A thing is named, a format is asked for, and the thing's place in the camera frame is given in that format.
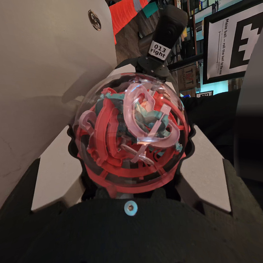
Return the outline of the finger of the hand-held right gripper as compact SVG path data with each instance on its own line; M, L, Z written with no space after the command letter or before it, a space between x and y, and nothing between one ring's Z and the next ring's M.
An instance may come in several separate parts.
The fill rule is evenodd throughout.
M170 89L172 89L177 94L177 96L179 97L179 88L178 88L177 82L175 82L175 81L172 81L172 82L166 81L165 84L167 86L169 86Z
M136 69L132 64L127 64L114 70L114 75L123 73L136 73Z

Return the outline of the black framed poster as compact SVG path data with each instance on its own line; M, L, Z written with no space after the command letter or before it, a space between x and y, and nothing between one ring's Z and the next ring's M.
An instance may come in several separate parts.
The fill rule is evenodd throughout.
M245 76L263 27L263 1L240 1L204 19L203 84Z

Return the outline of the teal cloth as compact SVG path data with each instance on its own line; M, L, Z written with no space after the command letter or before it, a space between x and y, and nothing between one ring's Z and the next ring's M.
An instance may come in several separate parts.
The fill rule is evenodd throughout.
M158 11L158 1L150 1L142 10L146 18L149 18L151 15L153 15L156 11Z

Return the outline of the storage shelf rack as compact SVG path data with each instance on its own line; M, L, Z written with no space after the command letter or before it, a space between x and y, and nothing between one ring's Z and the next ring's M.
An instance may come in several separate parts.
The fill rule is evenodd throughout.
M196 18L195 15L199 12L197 7L199 1L174 1L174 4L179 9L185 11L188 15L188 23L182 34L179 36L175 44L175 61L181 61L198 54L197 37L196 37Z

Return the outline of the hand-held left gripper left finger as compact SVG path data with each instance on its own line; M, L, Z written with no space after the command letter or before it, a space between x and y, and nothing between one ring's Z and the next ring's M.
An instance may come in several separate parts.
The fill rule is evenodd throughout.
M81 180L81 163L74 158L68 146L71 137L67 125L40 156L31 211L38 212L56 202L66 208L81 202L85 192Z

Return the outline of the orange safety vest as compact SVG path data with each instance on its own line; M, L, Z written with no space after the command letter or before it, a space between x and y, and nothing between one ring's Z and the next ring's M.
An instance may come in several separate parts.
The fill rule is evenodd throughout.
M150 0L121 0L109 7L114 42L116 42L116 34L124 28L148 3Z

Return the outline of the clear red maze ball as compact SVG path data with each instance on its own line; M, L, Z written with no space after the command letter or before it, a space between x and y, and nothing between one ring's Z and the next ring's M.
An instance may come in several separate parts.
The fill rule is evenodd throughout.
M190 126L167 84L141 73L120 73L87 93L73 130L87 176L116 198L172 181L186 156Z

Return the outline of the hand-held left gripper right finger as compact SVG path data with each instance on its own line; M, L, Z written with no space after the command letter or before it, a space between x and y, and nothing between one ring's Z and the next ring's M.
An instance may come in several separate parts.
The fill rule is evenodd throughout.
M191 152L178 166L176 190L183 202L192 208L205 203L230 213L223 156L197 125L193 125L192 130L194 133L189 138Z

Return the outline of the printed cardboard box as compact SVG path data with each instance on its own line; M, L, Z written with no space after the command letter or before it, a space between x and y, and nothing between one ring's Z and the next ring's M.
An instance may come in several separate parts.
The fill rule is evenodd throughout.
M188 91L200 87L200 68L196 64L177 70L178 90Z

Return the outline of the person's right forearm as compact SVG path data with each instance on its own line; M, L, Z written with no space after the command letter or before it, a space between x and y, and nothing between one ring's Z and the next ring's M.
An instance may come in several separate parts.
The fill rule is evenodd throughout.
M188 120L216 147L234 145L234 124L241 89L200 98L181 98Z

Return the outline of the round metal disc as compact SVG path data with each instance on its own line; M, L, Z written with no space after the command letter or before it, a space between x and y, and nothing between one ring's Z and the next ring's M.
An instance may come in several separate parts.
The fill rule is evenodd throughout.
M101 31L101 22L100 22L100 19L99 17L97 16L97 14L92 11L92 10L89 10L88 11L88 17L89 17L89 20L90 20L90 23L92 24L92 26L97 30L97 31Z

